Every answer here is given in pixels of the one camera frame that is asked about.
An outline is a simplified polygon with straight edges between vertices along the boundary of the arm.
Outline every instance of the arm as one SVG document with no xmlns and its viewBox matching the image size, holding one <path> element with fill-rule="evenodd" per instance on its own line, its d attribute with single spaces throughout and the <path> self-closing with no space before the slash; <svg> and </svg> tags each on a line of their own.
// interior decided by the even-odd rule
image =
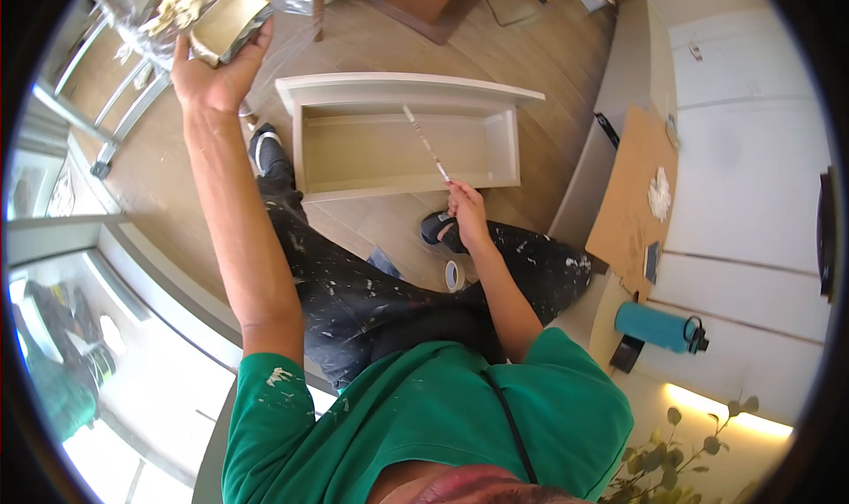
<svg viewBox="0 0 849 504">
<path fill-rule="evenodd" d="M 448 185 L 448 214 L 457 217 L 460 240 L 469 250 L 493 317 L 498 341 L 512 362 L 525 360 L 536 338 L 543 332 L 531 304 L 522 295 L 498 252 L 489 228 L 483 197 L 464 181 Z"/>
<path fill-rule="evenodd" d="M 301 302 L 250 170 L 237 115 L 271 35 L 269 21 L 230 64 L 218 69 L 188 60 L 188 39 L 181 36 L 172 81 L 183 106 L 200 206 L 230 306 L 242 328 L 244 355 L 277 353 L 303 367 Z"/>
</svg>

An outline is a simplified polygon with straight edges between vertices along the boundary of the lips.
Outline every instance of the lips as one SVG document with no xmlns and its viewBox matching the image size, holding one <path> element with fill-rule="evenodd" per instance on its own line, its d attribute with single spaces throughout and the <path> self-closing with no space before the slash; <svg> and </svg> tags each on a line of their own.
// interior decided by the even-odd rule
<svg viewBox="0 0 849 504">
<path fill-rule="evenodd" d="M 518 480 L 507 469 L 494 465 L 475 464 L 454 467 L 419 491 L 419 494 L 410 501 L 410 504 L 431 504 L 449 496 L 461 498 L 491 484 L 517 482 Z"/>
</svg>

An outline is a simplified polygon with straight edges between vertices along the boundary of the sneaker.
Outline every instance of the sneaker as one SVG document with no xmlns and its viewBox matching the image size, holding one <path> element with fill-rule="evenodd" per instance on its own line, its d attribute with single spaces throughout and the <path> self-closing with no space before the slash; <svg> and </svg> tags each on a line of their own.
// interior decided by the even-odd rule
<svg viewBox="0 0 849 504">
<path fill-rule="evenodd" d="M 285 164 L 284 168 L 287 170 L 292 167 L 289 158 L 286 156 L 286 152 L 283 151 L 280 136 L 277 135 L 274 127 L 269 123 L 260 126 L 254 132 L 253 137 L 250 138 L 248 151 L 250 152 L 250 157 L 254 159 L 257 169 L 260 170 L 260 174 L 263 176 L 267 175 L 272 166 L 278 162 L 283 162 Z"/>
</svg>

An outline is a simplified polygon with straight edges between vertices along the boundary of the black shoe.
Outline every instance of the black shoe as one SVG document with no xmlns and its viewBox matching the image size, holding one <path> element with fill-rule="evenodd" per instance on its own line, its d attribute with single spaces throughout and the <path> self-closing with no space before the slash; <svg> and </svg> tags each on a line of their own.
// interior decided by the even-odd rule
<svg viewBox="0 0 849 504">
<path fill-rule="evenodd" d="M 454 225 L 445 232 L 445 235 L 442 236 L 441 240 L 438 239 L 437 237 L 439 236 L 439 233 L 451 224 Z M 447 211 L 437 211 L 427 215 L 422 220 L 421 234 L 422 239 L 427 244 L 442 243 L 448 246 L 448 249 L 455 254 L 469 253 L 469 250 L 466 249 L 460 241 L 459 224 L 457 223 L 457 219 L 452 216 L 448 216 Z"/>
<path fill-rule="evenodd" d="M 248 152 L 262 176 L 268 176 L 272 171 L 279 172 L 278 169 L 282 167 L 284 174 L 291 177 L 294 182 L 292 162 L 283 151 L 280 137 L 271 124 L 266 123 L 254 132 L 253 137 L 250 138 Z"/>
</svg>

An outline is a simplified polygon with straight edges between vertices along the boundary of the water bottle lid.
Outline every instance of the water bottle lid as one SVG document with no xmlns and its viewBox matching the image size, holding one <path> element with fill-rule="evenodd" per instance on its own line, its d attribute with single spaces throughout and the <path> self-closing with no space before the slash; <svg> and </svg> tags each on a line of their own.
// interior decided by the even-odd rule
<svg viewBox="0 0 849 504">
<path fill-rule="evenodd" d="M 687 326 L 690 321 L 697 321 L 699 324 L 693 330 L 693 334 L 687 336 Z M 701 318 L 699 317 L 690 317 L 685 321 L 685 342 L 689 342 L 689 347 L 687 351 L 692 354 L 696 354 L 699 351 L 706 351 L 707 345 L 710 343 L 710 340 L 705 338 L 707 331 L 701 325 Z"/>
</svg>

